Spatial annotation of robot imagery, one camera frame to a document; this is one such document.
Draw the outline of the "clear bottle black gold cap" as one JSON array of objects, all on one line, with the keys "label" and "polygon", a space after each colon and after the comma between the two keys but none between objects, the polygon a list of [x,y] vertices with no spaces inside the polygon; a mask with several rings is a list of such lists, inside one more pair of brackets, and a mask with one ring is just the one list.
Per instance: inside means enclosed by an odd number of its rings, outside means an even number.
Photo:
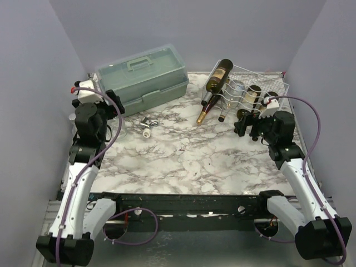
[{"label": "clear bottle black gold cap", "polygon": [[224,122],[227,114],[231,110],[235,110],[243,100],[245,93],[245,85],[237,80],[236,83],[224,84],[221,97],[221,113],[218,118],[219,122]]}]

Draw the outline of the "silver metal stopper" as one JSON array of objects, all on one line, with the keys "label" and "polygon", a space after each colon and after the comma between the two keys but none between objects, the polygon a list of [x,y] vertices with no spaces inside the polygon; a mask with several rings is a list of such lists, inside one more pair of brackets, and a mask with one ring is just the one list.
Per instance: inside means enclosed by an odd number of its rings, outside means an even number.
[{"label": "silver metal stopper", "polygon": [[145,117],[141,122],[140,122],[140,127],[142,129],[151,129],[152,127],[158,126],[159,122],[158,121],[154,121],[149,119],[148,117]]}]

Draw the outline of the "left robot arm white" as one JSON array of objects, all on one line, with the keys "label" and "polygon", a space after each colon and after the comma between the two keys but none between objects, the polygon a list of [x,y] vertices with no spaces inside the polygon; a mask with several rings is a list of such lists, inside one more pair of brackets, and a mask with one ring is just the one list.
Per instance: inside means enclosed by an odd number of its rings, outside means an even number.
[{"label": "left robot arm white", "polygon": [[94,242],[106,221],[119,219],[123,206],[115,200],[101,199],[89,212],[86,206],[92,184],[97,177],[105,152],[117,140],[122,124],[107,138],[108,121],[120,121],[125,109],[112,90],[104,93],[85,87],[72,92],[89,92],[98,100],[73,100],[77,132],[70,148],[68,181],[60,208],[48,234],[41,235],[36,248],[50,263],[57,266],[87,266],[91,261]]}]

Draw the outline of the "clear bottle silver cap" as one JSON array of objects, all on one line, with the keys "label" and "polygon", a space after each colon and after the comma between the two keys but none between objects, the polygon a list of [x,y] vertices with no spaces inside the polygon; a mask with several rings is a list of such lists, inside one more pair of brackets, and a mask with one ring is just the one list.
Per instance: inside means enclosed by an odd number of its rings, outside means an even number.
[{"label": "clear bottle silver cap", "polygon": [[77,129],[76,129],[76,125],[75,125],[75,119],[76,119],[76,115],[74,113],[70,114],[68,117],[70,123],[72,124],[72,135],[74,136]]}]

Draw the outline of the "red wine bottle gold cap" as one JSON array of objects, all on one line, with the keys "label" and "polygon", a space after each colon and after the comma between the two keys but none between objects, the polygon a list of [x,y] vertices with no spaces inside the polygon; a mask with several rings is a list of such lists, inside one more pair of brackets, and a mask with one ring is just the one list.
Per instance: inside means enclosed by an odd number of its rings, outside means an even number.
[{"label": "red wine bottle gold cap", "polygon": [[206,115],[209,111],[217,104],[217,102],[221,99],[222,92],[213,95],[211,92],[207,92],[201,100],[202,110],[196,120],[198,125],[201,125]]}]

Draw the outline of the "green bottle silver neck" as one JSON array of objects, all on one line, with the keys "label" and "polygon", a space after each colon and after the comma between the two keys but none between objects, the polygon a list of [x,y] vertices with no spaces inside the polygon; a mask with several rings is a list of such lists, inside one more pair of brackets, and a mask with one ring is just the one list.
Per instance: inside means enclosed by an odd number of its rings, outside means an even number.
[{"label": "green bottle silver neck", "polygon": [[263,98],[263,100],[261,101],[262,105],[263,105],[263,106],[267,106],[267,104],[268,104],[268,102],[269,102],[269,99],[270,99],[271,97],[277,97],[277,96],[279,96],[279,95],[278,95],[276,92],[274,92],[274,91],[270,91],[270,92],[265,93],[264,98]]}]

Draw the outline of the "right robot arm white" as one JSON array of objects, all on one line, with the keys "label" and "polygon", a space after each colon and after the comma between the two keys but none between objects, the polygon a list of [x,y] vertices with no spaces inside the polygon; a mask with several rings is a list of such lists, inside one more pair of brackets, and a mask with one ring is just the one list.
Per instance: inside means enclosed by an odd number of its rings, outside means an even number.
[{"label": "right robot arm white", "polygon": [[269,156],[289,181],[301,207],[297,210],[280,192],[260,193],[256,212],[263,218],[275,215],[294,235],[295,246],[305,260],[340,257],[344,263],[352,225],[340,217],[323,196],[307,166],[301,148],[293,141],[294,115],[277,111],[270,117],[259,118],[247,110],[237,112],[234,131],[243,137],[251,127],[253,140],[268,143]]}]

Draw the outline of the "green bottle cream label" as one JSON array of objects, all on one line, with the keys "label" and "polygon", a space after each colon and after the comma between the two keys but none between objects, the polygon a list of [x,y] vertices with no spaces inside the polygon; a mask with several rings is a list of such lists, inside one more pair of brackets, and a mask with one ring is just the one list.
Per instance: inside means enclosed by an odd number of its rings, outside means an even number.
[{"label": "green bottle cream label", "polygon": [[243,93],[243,97],[240,99],[239,108],[236,113],[237,119],[240,119],[243,114],[248,112],[252,114],[258,112],[256,107],[258,105],[260,95],[261,88],[259,86],[249,86],[246,92]]}]

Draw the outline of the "green plastic toolbox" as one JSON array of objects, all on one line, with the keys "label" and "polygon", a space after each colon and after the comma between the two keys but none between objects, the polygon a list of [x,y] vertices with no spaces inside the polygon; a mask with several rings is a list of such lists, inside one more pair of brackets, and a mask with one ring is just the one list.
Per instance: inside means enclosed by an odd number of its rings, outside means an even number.
[{"label": "green plastic toolbox", "polygon": [[126,117],[184,96],[189,84],[185,62],[171,44],[104,64],[96,75],[100,89],[120,97]]}]

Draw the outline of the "dark bottle tan label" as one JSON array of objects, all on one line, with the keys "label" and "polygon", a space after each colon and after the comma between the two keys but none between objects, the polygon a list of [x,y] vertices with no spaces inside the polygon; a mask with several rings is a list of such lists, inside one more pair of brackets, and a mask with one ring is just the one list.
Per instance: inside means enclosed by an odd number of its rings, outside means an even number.
[{"label": "dark bottle tan label", "polygon": [[215,70],[212,72],[212,75],[205,85],[206,94],[201,101],[203,106],[209,102],[213,95],[216,95],[221,91],[222,86],[226,82],[226,79],[228,78],[228,75],[233,66],[233,62],[227,58],[221,60],[220,63],[216,66]]}]

